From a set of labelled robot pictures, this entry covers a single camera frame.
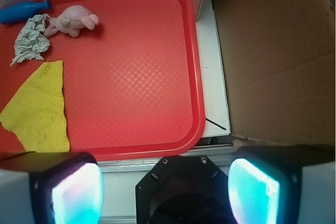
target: glowing cyan pad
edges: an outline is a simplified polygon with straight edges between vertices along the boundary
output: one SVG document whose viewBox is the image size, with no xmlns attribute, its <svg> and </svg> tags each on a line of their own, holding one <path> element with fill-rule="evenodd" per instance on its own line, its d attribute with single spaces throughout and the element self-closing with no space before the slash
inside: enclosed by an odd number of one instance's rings
<svg viewBox="0 0 336 224">
<path fill-rule="evenodd" d="M 88 163 L 52 189 L 55 224 L 98 223 L 103 204 L 103 176 Z"/>
<path fill-rule="evenodd" d="M 232 162 L 228 192 L 238 223 L 276 223 L 280 184 L 244 158 Z"/>
</svg>

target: gray rag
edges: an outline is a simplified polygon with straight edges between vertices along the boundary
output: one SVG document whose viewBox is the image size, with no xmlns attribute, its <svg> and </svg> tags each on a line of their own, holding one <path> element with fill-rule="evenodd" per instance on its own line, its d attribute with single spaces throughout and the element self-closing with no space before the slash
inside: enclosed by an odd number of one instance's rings
<svg viewBox="0 0 336 224">
<path fill-rule="evenodd" d="M 50 41 L 41 34 L 46 30 L 46 17 L 47 14 L 38 14 L 27 20 L 15 40 L 15 58 L 10 66 L 34 58 L 44 60 L 40 53 L 47 51 L 50 47 Z"/>
</svg>

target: plush toy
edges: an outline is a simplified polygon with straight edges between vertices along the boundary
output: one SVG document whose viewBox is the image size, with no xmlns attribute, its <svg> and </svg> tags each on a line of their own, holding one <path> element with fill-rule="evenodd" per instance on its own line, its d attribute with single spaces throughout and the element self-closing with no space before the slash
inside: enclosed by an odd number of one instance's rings
<svg viewBox="0 0 336 224">
<path fill-rule="evenodd" d="M 93 30 L 98 25 L 99 18 L 85 7 L 73 5 L 66 8 L 57 18 L 50 18 L 49 22 L 50 26 L 44 32 L 45 37 L 50 37 L 57 31 L 61 31 L 76 38 L 82 28 Z"/>
</svg>

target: brown cardboard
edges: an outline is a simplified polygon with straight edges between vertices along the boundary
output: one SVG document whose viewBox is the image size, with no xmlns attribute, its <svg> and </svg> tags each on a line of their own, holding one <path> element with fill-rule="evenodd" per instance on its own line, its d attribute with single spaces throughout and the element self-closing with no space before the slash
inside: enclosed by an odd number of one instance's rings
<svg viewBox="0 0 336 224">
<path fill-rule="evenodd" d="M 213 0 L 232 134 L 335 145 L 329 0 Z"/>
</svg>

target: yellow cloth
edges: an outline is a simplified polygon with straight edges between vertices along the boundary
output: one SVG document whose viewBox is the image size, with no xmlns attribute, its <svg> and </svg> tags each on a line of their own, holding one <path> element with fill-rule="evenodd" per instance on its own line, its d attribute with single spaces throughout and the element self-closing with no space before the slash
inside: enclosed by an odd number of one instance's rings
<svg viewBox="0 0 336 224">
<path fill-rule="evenodd" d="M 43 63 L 16 91 L 0 114 L 2 126 L 26 151 L 67 152 L 63 61 Z"/>
</svg>

